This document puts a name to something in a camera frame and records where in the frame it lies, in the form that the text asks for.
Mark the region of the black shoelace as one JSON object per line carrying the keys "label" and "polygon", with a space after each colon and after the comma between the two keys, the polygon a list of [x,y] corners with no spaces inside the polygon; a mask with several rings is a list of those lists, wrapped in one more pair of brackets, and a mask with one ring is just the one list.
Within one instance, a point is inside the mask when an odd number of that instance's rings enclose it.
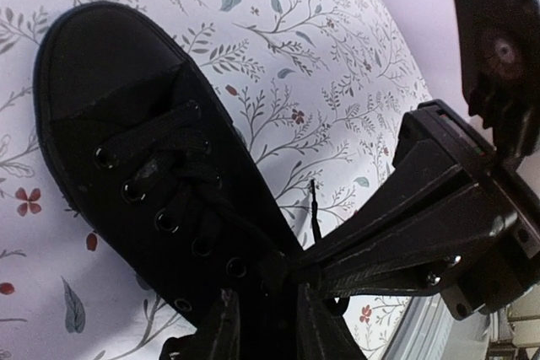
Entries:
{"label": "black shoelace", "polygon": [[222,106],[102,107],[80,125],[81,212],[170,306],[199,325],[223,288],[276,313],[300,247]]}

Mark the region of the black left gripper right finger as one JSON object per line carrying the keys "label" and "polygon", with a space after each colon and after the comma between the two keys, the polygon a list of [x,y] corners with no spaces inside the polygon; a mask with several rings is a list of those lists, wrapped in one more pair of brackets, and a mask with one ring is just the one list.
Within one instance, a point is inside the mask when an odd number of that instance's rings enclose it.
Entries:
{"label": "black left gripper right finger", "polygon": [[333,317],[307,284],[298,289],[296,315],[298,359],[365,359],[342,317]]}

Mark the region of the black shoe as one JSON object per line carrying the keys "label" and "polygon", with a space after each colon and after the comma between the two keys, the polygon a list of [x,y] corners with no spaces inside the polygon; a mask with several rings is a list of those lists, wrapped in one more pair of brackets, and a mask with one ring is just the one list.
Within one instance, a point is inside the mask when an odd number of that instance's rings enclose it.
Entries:
{"label": "black shoe", "polygon": [[163,359],[360,359],[291,276],[302,251],[197,64],[133,8],[61,15],[34,70],[36,131],[70,207],[195,332]]}

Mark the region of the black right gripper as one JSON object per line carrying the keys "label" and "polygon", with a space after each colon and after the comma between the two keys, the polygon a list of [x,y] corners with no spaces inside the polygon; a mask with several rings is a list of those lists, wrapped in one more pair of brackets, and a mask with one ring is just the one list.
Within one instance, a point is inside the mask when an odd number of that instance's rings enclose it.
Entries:
{"label": "black right gripper", "polygon": [[512,304],[539,282],[539,199],[496,153],[444,102],[420,104],[395,171],[296,262],[323,298],[440,293],[458,320]]}

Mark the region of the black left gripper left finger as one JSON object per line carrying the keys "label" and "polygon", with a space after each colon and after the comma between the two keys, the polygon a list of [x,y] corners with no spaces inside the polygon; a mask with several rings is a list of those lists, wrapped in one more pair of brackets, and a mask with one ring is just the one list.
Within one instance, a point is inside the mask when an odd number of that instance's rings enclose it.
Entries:
{"label": "black left gripper left finger", "polygon": [[159,360],[234,360],[240,358],[240,305],[237,292],[222,289],[194,334],[171,337]]}

